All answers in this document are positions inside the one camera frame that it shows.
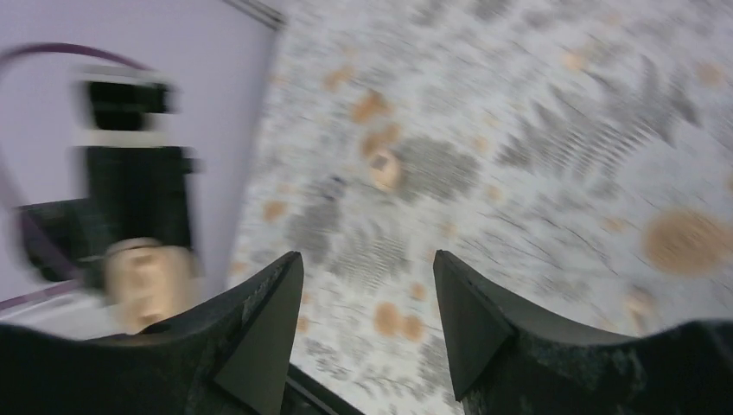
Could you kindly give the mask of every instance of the purple wall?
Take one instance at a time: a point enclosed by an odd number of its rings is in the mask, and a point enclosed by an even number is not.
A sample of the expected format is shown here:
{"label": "purple wall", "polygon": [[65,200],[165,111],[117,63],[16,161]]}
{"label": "purple wall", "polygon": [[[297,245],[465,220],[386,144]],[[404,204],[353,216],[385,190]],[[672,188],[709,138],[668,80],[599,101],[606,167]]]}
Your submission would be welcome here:
{"label": "purple wall", "polygon": [[[73,42],[126,55],[180,87],[174,144],[195,147],[204,173],[193,182],[197,245],[209,294],[225,287],[243,180],[265,86],[274,33],[218,0],[0,0],[0,48],[19,42]],[[79,141],[71,106],[73,56],[31,58],[0,80],[0,151],[30,203],[80,195],[68,150]],[[0,237],[0,300],[37,285]]]}

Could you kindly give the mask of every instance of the floral carpet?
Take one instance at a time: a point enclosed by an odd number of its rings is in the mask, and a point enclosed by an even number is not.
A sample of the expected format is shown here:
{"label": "floral carpet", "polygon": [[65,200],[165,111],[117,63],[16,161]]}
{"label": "floral carpet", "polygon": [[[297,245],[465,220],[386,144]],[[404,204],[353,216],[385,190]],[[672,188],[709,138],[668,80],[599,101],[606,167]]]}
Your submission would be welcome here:
{"label": "floral carpet", "polygon": [[[733,1],[297,0],[230,286],[288,250],[291,360],[451,414],[432,260],[628,335],[733,317]],[[402,176],[374,185],[389,150]]]}

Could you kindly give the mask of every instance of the orange spot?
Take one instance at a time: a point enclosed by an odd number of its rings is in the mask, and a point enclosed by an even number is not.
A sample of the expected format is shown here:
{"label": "orange spot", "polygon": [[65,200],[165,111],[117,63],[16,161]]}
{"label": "orange spot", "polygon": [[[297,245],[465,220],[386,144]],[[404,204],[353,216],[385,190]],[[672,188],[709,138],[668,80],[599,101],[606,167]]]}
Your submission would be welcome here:
{"label": "orange spot", "polygon": [[725,79],[723,69],[715,63],[699,64],[697,74],[700,83],[708,87],[720,86]]}
{"label": "orange spot", "polygon": [[287,208],[287,205],[284,201],[268,201],[265,203],[265,208],[263,209],[262,213],[262,219],[265,222],[272,223],[280,216],[285,214],[285,210]]}
{"label": "orange spot", "polygon": [[618,11],[614,11],[611,13],[608,13],[602,21],[606,23],[609,26],[618,26],[621,24],[621,21],[623,20],[623,15],[619,13]]}
{"label": "orange spot", "polygon": [[415,283],[410,287],[410,297],[423,301],[425,299],[425,286],[420,283]]}
{"label": "orange spot", "polygon": [[623,232],[623,230],[626,229],[627,225],[628,222],[621,218],[603,218],[603,221],[601,223],[601,227],[606,232],[610,233]]}
{"label": "orange spot", "polygon": [[323,88],[335,93],[339,90],[342,83],[350,80],[352,77],[354,77],[354,67],[344,65],[340,69],[326,75],[326,78],[323,79]]}
{"label": "orange spot", "polygon": [[397,142],[401,130],[402,127],[399,124],[392,123],[383,131],[368,133],[361,142],[361,155],[369,158],[381,147]]}
{"label": "orange spot", "polygon": [[491,143],[484,137],[477,137],[474,140],[474,148],[480,154],[485,154],[489,147],[491,147]]}
{"label": "orange spot", "polygon": [[723,266],[731,254],[730,227],[707,214],[674,209],[654,218],[644,232],[643,249],[660,271],[697,277]]}
{"label": "orange spot", "polygon": [[308,317],[298,317],[298,323],[296,326],[296,330],[298,333],[306,333],[309,326],[310,320],[308,319]]}
{"label": "orange spot", "polygon": [[563,56],[563,65],[569,71],[580,72],[588,66],[588,61],[583,54],[570,51]]}
{"label": "orange spot", "polygon": [[237,261],[232,264],[232,269],[229,272],[232,275],[239,275],[244,271],[247,271],[247,264]]}
{"label": "orange spot", "polygon": [[504,197],[501,189],[495,184],[489,184],[486,186],[486,196],[488,196],[488,199],[492,202],[501,201]]}
{"label": "orange spot", "polygon": [[356,124],[365,124],[372,117],[388,111],[389,105],[384,96],[374,90],[369,90],[366,96],[354,104],[351,110],[351,119]]}
{"label": "orange spot", "polygon": [[402,316],[393,303],[382,303],[374,311],[374,330],[385,337],[394,337],[402,327]]}
{"label": "orange spot", "polygon": [[423,321],[417,316],[408,316],[405,318],[405,324],[402,326],[402,334],[411,342],[419,342],[423,338],[425,326]]}
{"label": "orange spot", "polygon": [[458,234],[458,228],[453,222],[444,223],[441,231],[443,236],[448,239],[453,239]]}

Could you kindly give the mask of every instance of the beige cylinder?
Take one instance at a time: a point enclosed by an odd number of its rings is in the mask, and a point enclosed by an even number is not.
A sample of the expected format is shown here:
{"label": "beige cylinder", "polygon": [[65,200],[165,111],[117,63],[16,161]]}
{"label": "beige cylinder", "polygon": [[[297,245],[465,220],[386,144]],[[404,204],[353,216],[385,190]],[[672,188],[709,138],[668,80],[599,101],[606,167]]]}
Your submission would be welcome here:
{"label": "beige cylinder", "polygon": [[369,172],[374,186],[384,192],[393,192],[402,180],[402,165],[388,149],[378,149],[369,157]]}
{"label": "beige cylinder", "polygon": [[179,246],[147,246],[108,257],[105,278],[128,334],[136,334],[194,305],[194,261]]}

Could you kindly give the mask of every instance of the black object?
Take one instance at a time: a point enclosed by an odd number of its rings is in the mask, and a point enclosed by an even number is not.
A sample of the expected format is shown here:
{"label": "black object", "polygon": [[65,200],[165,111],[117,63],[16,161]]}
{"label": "black object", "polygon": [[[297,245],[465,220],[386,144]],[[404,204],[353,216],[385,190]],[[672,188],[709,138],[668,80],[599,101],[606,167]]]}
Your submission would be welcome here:
{"label": "black object", "polygon": [[[19,207],[77,267],[85,287],[104,290],[102,261],[122,240],[156,239],[164,246],[194,250],[186,175],[193,172],[182,147],[82,147],[88,197]],[[48,282],[60,282],[29,247],[28,229],[17,216],[20,245],[31,265]]]}
{"label": "black object", "polygon": [[140,335],[77,342],[0,324],[3,413],[278,414],[302,287],[289,252]]}
{"label": "black object", "polygon": [[733,413],[733,323],[631,339],[551,313],[450,252],[434,272],[466,415]]}
{"label": "black object", "polygon": [[191,249],[186,175],[190,149],[82,148],[87,193],[112,242],[153,238]]}
{"label": "black object", "polygon": [[281,415],[363,415],[294,365],[288,369]]}
{"label": "black object", "polygon": [[30,246],[32,234],[29,234],[28,227],[23,225],[23,214],[46,233],[51,242],[73,265],[84,270],[84,285],[87,288],[104,289],[101,259],[112,241],[105,223],[89,206],[89,200],[53,201],[22,206],[18,210],[17,226],[21,231],[19,245],[25,258],[38,270],[43,279],[59,283],[67,280],[68,275],[58,275],[34,254]]}
{"label": "black object", "polygon": [[143,85],[88,81],[84,83],[94,125],[104,131],[145,131],[147,114],[170,112],[169,87],[163,83]]}

